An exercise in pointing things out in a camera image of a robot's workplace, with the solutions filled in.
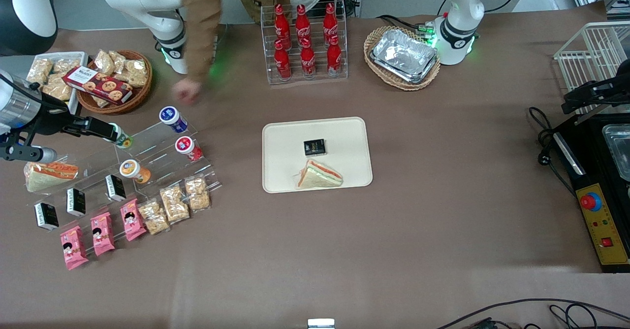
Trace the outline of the person's right hand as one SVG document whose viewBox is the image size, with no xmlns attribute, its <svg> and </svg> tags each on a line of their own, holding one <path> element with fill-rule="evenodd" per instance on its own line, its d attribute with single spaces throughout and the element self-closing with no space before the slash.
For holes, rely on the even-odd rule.
<svg viewBox="0 0 630 329">
<path fill-rule="evenodd" d="M 189 78 L 183 78 L 172 87 L 175 100 L 182 104 L 194 105 L 202 91 L 203 84 Z"/>
</svg>

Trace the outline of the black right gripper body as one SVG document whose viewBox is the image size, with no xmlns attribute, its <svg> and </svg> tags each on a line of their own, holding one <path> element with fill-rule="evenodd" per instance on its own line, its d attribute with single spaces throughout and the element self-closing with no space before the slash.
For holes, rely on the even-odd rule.
<svg viewBox="0 0 630 329">
<path fill-rule="evenodd" d="M 36 135 L 52 135 L 56 133 L 71 134 L 76 137 L 90 136 L 87 129 L 88 119 L 68 111 L 67 105 L 56 105 L 53 102 L 31 98 L 40 105 L 36 117 L 30 123 L 30 138 Z"/>
</svg>

